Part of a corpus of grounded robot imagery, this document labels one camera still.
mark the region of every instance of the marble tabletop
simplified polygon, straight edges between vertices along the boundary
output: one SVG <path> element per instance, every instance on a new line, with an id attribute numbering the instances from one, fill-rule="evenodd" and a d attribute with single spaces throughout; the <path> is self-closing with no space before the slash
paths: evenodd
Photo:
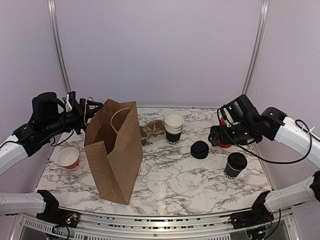
<path id="1" fill-rule="evenodd" d="M 169 145 L 164 134 L 150 136 L 143 143 L 143 160 L 129 205 L 99 197 L 84 150 L 84 134 L 74 134 L 55 147 L 37 189 L 50 191 L 61 207 L 144 216 L 200 215 L 250 208 L 260 193 L 271 189 L 258 159 L 235 146 L 210 147 L 205 159 L 191 156 L 194 142 L 202 140 L 211 146 L 210 127 L 219 124 L 216 109 L 138 108 L 138 113 L 141 125 L 169 114 L 183 116 L 185 123 L 176 145 Z M 66 147 L 79 149 L 80 163 L 74 169 L 56 163 L 58 153 Z M 248 165 L 237 178 L 228 179 L 224 168 L 233 152 L 243 153 Z"/>

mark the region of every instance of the black cup lid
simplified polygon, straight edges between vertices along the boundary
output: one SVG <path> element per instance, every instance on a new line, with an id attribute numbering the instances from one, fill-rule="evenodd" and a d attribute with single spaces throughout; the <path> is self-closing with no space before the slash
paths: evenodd
<path id="1" fill-rule="evenodd" d="M 248 162 L 245 155 L 240 152 L 233 152 L 228 156 L 228 164 L 236 170 L 243 170 Z"/>
<path id="2" fill-rule="evenodd" d="M 196 159 L 205 159 L 209 154 L 209 146 L 204 141 L 196 141 L 192 144 L 190 152 Z"/>

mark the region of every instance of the black coffee cup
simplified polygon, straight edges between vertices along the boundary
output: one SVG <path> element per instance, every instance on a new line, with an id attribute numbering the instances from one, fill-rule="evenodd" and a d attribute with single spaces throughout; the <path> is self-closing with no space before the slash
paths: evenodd
<path id="1" fill-rule="evenodd" d="M 173 134 L 173 133 L 170 133 L 168 131 L 165 131 L 166 142 L 168 144 L 171 144 L 171 145 L 177 144 L 179 142 L 179 140 L 180 140 L 181 132 L 179 132 L 177 134 Z"/>
<path id="2" fill-rule="evenodd" d="M 248 162 L 246 157 L 240 152 L 233 152 L 228 156 L 228 160 L 224 169 L 224 175 L 228 179 L 234 179 L 243 169 L 246 168 Z"/>

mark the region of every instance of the brown paper bag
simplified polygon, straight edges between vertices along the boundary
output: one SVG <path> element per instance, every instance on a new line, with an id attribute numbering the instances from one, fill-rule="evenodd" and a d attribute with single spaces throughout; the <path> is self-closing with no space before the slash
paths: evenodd
<path id="1" fill-rule="evenodd" d="M 143 158 L 136 102 L 108 99 L 86 130 L 84 149 L 100 197 L 128 205 Z"/>

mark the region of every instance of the paper bag handle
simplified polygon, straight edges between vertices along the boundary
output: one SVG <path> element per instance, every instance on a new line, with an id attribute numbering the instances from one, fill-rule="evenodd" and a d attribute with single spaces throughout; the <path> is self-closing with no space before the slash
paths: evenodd
<path id="1" fill-rule="evenodd" d="M 122 108 L 120 109 L 119 111 L 117 111 L 115 114 L 112 115 L 111 119 L 110 119 L 110 125 L 111 127 L 113 128 L 113 130 L 115 131 L 115 133 L 118 135 L 118 131 L 115 129 L 115 127 L 112 125 L 112 119 L 114 119 L 114 116 L 117 114 L 117 113 L 120 113 L 122 110 L 127 110 L 127 109 L 132 109 L 131 107 L 125 107 L 125 108 Z"/>

